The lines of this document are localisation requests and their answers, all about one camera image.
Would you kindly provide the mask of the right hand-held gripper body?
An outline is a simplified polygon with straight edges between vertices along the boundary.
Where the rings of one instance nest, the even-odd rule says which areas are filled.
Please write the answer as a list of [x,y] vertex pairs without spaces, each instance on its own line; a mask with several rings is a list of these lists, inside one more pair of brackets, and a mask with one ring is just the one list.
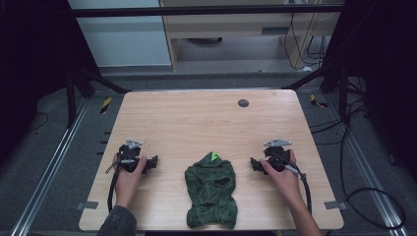
[[290,163],[290,154],[285,150],[285,146],[291,146],[292,143],[281,139],[274,139],[264,143],[266,149],[264,150],[265,157],[268,158],[268,163],[277,172],[282,172]]

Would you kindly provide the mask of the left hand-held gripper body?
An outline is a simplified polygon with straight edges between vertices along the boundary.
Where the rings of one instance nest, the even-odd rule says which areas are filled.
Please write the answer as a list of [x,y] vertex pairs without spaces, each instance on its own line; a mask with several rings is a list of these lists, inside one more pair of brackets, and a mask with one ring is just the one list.
[[134,172],[139,162],[142,144],[127,139],[126,144],[119,147],[117,165],[130,173]]

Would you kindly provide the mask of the dark green garment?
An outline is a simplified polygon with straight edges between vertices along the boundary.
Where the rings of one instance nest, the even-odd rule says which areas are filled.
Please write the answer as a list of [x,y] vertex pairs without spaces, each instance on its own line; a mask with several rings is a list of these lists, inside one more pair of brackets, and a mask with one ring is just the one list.
[[190,228],[219,224],[232,230],[237,221],[238,206],[232,194],[236,174],[230,161],[209,152],[185,171],[187,191],[192,201],[186,220]]

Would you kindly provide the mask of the person's left hand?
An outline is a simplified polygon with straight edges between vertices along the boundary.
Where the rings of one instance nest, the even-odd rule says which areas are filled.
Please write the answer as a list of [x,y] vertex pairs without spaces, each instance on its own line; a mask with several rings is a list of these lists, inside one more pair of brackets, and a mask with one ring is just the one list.
[[147,158],[142,156],[133,172],[121,169],[115,184],[116,202],[115,204],[126,209],[130,209],[138,193],[142,172],[147,164]]

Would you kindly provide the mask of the person's right hand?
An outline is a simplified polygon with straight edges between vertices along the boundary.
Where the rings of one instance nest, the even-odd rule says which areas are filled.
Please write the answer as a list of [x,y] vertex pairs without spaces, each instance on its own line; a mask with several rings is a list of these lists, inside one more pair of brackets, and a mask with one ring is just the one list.
[[299,180],[295,173],[289,170],[278,172],[263,159],[261,160],[261,165],[274,183],[278,192],[282,195],[290,207],[294,207],[296,205],[302,206],[304,204],[299,189]]

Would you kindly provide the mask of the yellow black hazard tape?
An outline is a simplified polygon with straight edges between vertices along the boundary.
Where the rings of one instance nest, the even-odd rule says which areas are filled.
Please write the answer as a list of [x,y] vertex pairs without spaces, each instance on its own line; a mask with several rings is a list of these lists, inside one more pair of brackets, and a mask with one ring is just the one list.
[[111,100],[112,100],[112,97],[106,97],[104,99],[104,101],[102,103],[102,106],[100,108],[100,111],[99,111],[100,114],[105,114],[106,113],[106,111],[107,111],[107,109],[109,107],[109,104],[110,104]]
[[325,102],[318,102],[317,101],[317,98],[316,98],[316,96],[314,94],[311,94],[310,95],[310,101],[311,101],[311,104],[317,105],[317,106],[319,106],[321,108],[327,108],[328,107],[328,104],[327,103],[325,103]]

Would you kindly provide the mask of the grey tape strip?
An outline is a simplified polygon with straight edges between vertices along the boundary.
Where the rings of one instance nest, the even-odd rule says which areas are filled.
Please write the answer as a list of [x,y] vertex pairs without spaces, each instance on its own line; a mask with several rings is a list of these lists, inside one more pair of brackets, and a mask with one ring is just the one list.
[[324,205],[326,209],[339,209],[339,210],[345,210],[347,209],[346,203],[339,203],[337,201],[331,201],[331,202],[324,202]]
[[85,208],[96,209],[97,206],[98,206],[98,202],[86,201],[86,202],[82,202],[82,203],[77,203],[76,209],[77,210],[82,210],[82,209],[85,209]]

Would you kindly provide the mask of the black metal stand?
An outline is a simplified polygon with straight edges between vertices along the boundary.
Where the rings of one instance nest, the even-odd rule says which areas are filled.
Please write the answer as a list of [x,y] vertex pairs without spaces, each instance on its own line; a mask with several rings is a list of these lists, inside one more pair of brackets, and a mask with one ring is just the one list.
[[321,68],[311,72],[307,76],[289,86],[282,87],[282,89],[296,90],[319,77],[324,78],[320,85],[321,92],[329,93],[335,88],[338,88],[338,114],[342,122],[348,124],[348,109],[350,106],[347,102],[348,66],[345,63],[324,63]]
[[86,68],[76,67],[68,71],[66,75],[66,91],[67,91],[67,107],[68,107],[68,123],[67,127],[71,128],[76,121],[76,98],[75,89],[77,89],[82,97],[93,97],[94,88],[90,81],[98,82],[99,84],[111,89],[117,93],[127,93],[128,89],[119,87],[97,73],[89,71]]

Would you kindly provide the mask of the white cabinet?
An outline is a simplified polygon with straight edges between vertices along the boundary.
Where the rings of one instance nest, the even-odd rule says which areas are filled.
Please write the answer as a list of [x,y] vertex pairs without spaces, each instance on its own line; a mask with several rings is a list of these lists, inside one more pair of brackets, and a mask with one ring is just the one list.
[[[68,0],[73,10],[159,7],[158,0]],[[161,16],[78,18],[99,68],[170,66]]]

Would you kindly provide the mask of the light wooden desk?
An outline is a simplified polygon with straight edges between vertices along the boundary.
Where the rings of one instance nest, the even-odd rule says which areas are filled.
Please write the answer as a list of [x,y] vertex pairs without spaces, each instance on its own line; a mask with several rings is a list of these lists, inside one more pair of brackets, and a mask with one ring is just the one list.
[[[344,0],[158,0],[162,7],[231,5],[342,4]],[[313,37],[331,36],[340,14],[281,13],[247,15],[164,16],[165,34],[173,67],[177,66],[179,45],[187,38],[230,36],[278,36],[290,65],[307,64],[304,54]]]

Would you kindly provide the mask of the dark curtain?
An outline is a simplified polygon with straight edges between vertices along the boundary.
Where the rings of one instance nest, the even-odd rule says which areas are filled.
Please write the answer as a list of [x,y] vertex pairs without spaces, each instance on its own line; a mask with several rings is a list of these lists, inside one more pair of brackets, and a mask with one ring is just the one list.
[[61,13],[68,0],[0,0],[0,166],[9,162],[37,102],[63,89],[67,77],[84,96],[98,68],[78,21]]
[[344,0],[326,60],[365,80],[371,117],[417,181],[417,0]]

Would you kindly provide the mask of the black horizontal bar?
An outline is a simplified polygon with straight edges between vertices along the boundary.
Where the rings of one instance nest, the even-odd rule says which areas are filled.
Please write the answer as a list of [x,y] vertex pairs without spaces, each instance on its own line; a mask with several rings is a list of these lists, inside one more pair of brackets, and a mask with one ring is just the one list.
[[281,14],[281,13],[330,13],[341,12],[344,4],[303,4],[303,5],[231,5],[231,6],[189,6],[189,7],[147,7],[113,9],[76,9],[64,14],[75,18],[99,17],[151,17],[151,16],[197,16],[197,15],[240,15],[240,14]]

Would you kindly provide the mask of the aluminium floor rail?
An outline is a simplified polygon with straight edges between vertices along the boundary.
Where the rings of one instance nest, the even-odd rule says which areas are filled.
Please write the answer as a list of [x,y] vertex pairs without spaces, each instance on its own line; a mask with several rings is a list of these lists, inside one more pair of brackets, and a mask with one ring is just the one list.
[[60,140],[56,150],[54,151],[41,179],[39,180],[34,192],[32,193],[29,202],[27,203],[23,213],[11,230],[10,236],[27,236],[30,227],[37,216],[37,213],[49,191],[52,182],[61,166],[61,163],[66,156],[68,148],[70,147],[80,124],[86,114],[89,105],[87,98],[81,99],[81,104],[77,108],[76,118],[73,124],[65,130],[63,137]]
[[[405,228],[406,213],[404,208],[400,205],[396,198],[384,190],[381,181],[378,179],[375,171],[366,160],[364,152],[361,150],[357,139],[351,132],[350,110],[348,110],[349,123],[345,124],[339,117],[338,106],[335,98],[331,95],[327,95],[327,100],[333,115],[340,121],[338,127],[342,133],[339,151],[339,179],[344,197],[343,202],[347,204],[347,208],[350,208],[362,220],[375,227],[388,231],[390,236],[409,236],[408,231]],[[360,187],[352,191],[347,191],[345,185],[344,174],[346,171],[343,168],[343,164],[345,160],[344,153],[346,148],[348,148],[351,159],[355,162],[359,174],[365,183],[364,187]],[[373,220],[370,216],[367,216],[364,212],[362,212],[359,207],[352,203],[354,198],[361,194],[367,194],[371,197],[382,222]]]

